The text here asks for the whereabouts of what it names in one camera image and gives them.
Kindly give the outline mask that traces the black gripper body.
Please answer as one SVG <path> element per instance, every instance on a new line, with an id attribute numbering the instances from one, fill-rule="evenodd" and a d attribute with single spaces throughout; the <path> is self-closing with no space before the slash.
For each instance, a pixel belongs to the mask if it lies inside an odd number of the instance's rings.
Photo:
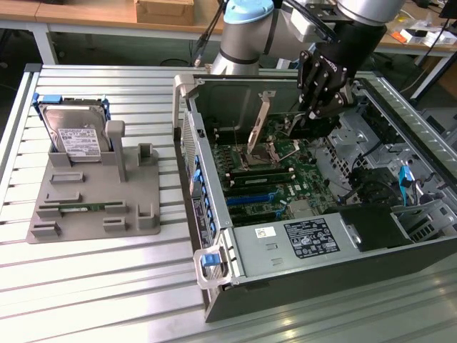
<path id="1" fill-rule="evenodd" d="M 387 28 L 353 21 L 336 24 L 333 30 L 336 42 L 319 42 L 316 50 L 337 67 L 346 68 L 348 77 L 352 78 L 378 46 Z"/>

